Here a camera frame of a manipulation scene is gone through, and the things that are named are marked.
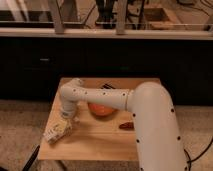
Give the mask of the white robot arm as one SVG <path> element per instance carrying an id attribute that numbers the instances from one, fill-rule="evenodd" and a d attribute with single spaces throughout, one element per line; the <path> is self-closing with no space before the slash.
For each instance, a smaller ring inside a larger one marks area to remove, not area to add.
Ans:
<path id="1" fill-rule="evenodd" d="M 187 160 L 168 91 L 159 83 L 144 82 L 131 89 L 84 88 L 74 78 L 60 89 L 61 111 L 75 114 L 79 101 L 129 111 L 133 116 L 140 171 L 186 171 Z"/>

